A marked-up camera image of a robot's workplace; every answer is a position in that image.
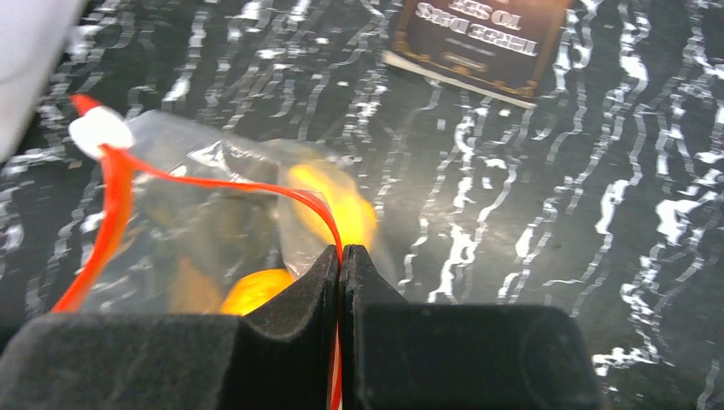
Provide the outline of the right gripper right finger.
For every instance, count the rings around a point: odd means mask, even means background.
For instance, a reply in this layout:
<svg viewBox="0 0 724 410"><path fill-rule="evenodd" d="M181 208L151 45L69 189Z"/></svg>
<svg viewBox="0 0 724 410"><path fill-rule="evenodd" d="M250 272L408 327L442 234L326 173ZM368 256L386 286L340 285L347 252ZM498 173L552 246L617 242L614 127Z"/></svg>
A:
<svg viewBox="0 0 724 410"><path fill-rule="evenodd" d="M346 409L600 409L581 331L541 305L412 303L367 250L345 248L340 283Z"/></svg>

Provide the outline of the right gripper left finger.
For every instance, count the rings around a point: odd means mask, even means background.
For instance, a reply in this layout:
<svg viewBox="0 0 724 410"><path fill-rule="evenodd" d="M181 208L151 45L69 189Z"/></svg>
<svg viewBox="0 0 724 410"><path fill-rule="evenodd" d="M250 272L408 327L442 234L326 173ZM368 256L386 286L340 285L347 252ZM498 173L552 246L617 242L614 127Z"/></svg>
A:
<svg viewBox="0 0 724 410"><path fill-rule="evenodd" d="M1 356L4 409L325 409L339 262L240 317L50 313Z"/></svg>

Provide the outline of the orange fruit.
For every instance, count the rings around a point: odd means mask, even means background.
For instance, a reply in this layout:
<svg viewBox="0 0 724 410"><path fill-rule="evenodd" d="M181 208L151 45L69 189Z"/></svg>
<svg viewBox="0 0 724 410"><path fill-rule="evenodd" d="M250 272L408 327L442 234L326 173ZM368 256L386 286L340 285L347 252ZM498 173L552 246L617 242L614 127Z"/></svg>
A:
<svg viewBox="0 0 724 410"><path fill-rule="evenodd" d="M235 283L223 301L220 312L247 315L287 289L294 281L294 277L282 268L250 273Z"/></svg>

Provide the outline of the yellow pear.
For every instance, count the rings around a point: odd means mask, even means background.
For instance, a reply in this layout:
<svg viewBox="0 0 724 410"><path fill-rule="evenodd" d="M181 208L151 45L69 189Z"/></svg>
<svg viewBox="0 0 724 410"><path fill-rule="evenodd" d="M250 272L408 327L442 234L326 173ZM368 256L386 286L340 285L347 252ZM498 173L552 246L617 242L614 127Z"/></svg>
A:
<svg viewBox="0 0 724 410"><path fill-rule="evenodd" d="M377 214L347 172L333 163L319 161L294 165L286 177L289 187L313 191L324 198L342 245L371 248L377 238Z"/></svg>

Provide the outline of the clear zip top bag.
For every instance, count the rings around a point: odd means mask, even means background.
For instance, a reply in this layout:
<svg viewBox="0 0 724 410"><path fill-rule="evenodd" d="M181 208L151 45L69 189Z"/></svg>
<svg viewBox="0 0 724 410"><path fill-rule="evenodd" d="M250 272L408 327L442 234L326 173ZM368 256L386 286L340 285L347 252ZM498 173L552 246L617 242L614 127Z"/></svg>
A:
<svg viewBox="0 0 724 410"><path fill-rule="evenodd" d="M232 315L220 307L239 279L282 268L296 282L333 246L339 272L325 409L346 409L340 283L351 245L342 245L324 198L289 187L286 177L297 164L333 163L366 199L341 157L315 143L256 142L157 110L126 120L86 94L72 95L71 102L77 117L69 135L102 169L104 218L54 311ZM377 238L364 248L376 269L392 278L378 215Z"/></svg>

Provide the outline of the book with dark cover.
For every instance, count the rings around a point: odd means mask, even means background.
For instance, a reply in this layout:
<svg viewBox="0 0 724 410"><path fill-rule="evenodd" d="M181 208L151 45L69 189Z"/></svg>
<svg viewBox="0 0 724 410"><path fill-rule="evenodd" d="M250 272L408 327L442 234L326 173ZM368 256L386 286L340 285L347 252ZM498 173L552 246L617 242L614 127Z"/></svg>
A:
<svg viewBox="0 0 724 410"><path fill-rule="evenodd" d="M569 7L560 0L404 1L382 61L534 108Z"/></svg>

